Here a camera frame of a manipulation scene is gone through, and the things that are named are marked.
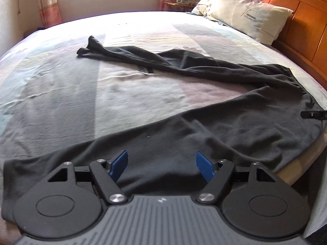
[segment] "gray stripe on bedspread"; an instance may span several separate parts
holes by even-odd
[[[180,32],[188,35],[215,59],[248,65],[262,64],[240,45],[237,45],[230,38],[213,29],[190,24],[174,24],[173,26]]]
[[[41,156],[94,139],[100,62],[76,57],[86,39],[55,47],[27,82],[0,137],[1,169],[8,158]]]

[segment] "beige fabric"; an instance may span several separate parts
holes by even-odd
[[[192,13],[199,16],[205,16],[211,6],[212,0],[200,0],[196,7],[193,8]]]
[[[271,45],[278,38],[292,10],[261,0],[212,0],[207,12],[260,43]]]

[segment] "wooden headboard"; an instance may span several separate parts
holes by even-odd
[[[327,0],[262,0],[290,16],[273,46],[327,89]]]

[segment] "headboard panel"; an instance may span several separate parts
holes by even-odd
[[[273,46],[327,89],[327,0],[262,0],[294,11]]]

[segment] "bed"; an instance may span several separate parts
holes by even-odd
[[[241,84],[77,58],[76,51],[90,35],[105,46],[135,45],[151,52],[178,48],[232,63],[278,63],[290,68],[327,109],[327,0],[263,1],[295,11],[274,48],[230,27],[180,12],[110,14],[30,35],[0,61],[0,181],[6,160],[41,157],[251,90]],[[277,175],[293,184],[326,145],[327,131],[297,159],[276,166]],[[0,190],[2,202],[3,184]],[[319,200],[327,203],[323,196]],[[311,231],[319,228],[311,226]],[[17,228],[2,220],[0,243],[12,244],[18,237]]]

